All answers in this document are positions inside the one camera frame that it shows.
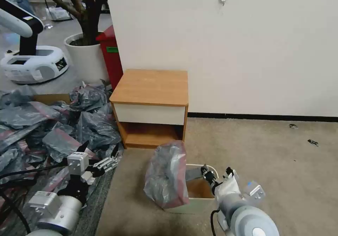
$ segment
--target nightstand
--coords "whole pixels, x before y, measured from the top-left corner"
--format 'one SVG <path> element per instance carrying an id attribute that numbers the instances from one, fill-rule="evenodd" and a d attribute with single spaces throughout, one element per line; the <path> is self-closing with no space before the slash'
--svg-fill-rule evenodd
<path id="1" fill-rule="evenodd" d="M 110 101 L 125 148 L 184 141 L 187 71 L 127 69 Z"/>

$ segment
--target green label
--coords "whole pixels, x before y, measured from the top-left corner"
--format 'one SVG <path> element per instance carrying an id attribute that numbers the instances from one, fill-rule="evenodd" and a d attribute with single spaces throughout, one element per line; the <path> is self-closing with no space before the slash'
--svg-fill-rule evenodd
<path id="1" fill-rule="evenodd" d="M 117 49 L 117 47 L 106 47 L 107 52 L 109 53 L 117 53 L 119 52 L 119 50 Z"/>

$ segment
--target gray carpet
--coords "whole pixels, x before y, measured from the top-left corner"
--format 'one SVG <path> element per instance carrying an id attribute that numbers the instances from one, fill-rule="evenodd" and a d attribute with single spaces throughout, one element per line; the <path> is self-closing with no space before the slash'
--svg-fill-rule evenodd
<path id="1" fill-rule="evenodd" d="M 338 123 L 188 119 L 187 162 L 236 169 L 267 193 L 260 205 L 282 236 L 336 235 Z M 319 143 L 316 147 L 309 142 Z M 210 207 L 198 215 L 162 211 L 143 193 L 152 150 L 128 149 L 112 179 L 97 236 L 211 235 Z M 215 221 L 216 234 L 224 235 Z"/>

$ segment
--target gray floor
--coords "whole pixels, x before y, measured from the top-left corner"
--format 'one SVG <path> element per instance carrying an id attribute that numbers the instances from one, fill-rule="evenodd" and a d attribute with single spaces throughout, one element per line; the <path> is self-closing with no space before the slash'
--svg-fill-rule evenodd
<path id="1" fill-rule="evenodd" d="M 336 235 L 338 123 L 188 119 L 187 162 L 223 173 L 236 169 L 240 185 L 259 182 L 261 204 L 282 236 Z M 319 143 L 316 147 L 309 142 Z M 97 236 L 211 235 L 210 207 L 199 215 L 170 214 L 143 192 L 152 150 L 128 149 L 112 179 Z M 216 222 L 216 233 L 223 235 Z"/>
<path id="2" fill-rule="evenodd" d="M 38 45 L 51 45 L 59 47 L 69 58 L 68 52 L 63 44 L 63 40 L 73 34 L 80 33 L 81 28 L 77 20 L 63 21 L 60 23 L 52 23 L 53 28 L 46 29 L 38 36 Z M 99 30 L 105 30 L 112 24 L 112 20 L 109 14 L 101 14 L 99 22 Z M 15 42 L 18 41 L 18 36 L 10 34 L 11 32 L 0 26 L 0 58 L 3 57 L 4 52 L 8 49 L 18 49 L 19 46 Z M 31 85 L 38 94 L 58 94 L 67 93 L 72 90 L 73 87 L 79 85 L 81 81 L 77 78 L 75 70 L 70 63 L 69 69 L 60 77 L 47 83 Z M 19 85 L 8 80 L 2 70 L 0 70 L 0 90 L 12 90 Z"/>

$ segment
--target floor debris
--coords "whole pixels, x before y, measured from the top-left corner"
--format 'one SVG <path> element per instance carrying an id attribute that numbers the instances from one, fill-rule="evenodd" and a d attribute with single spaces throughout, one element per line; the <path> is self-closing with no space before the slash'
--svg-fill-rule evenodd
<path id="1" fill-rule="evenodd" d="M 297 125 L 294 125 L 293 123 L 289 124 L 290 129 L 298 129 Z"/>
<path id="2" fill-rule="evenodd" d="M 318 142 L 313 141 L 312 139 L 309 139 L 308 142 L 309 142 L 310 144 L 312 144 L 312 145 L 315 145 L 316 147 L 319 146 L 319 145 L 318 145 Z"/>

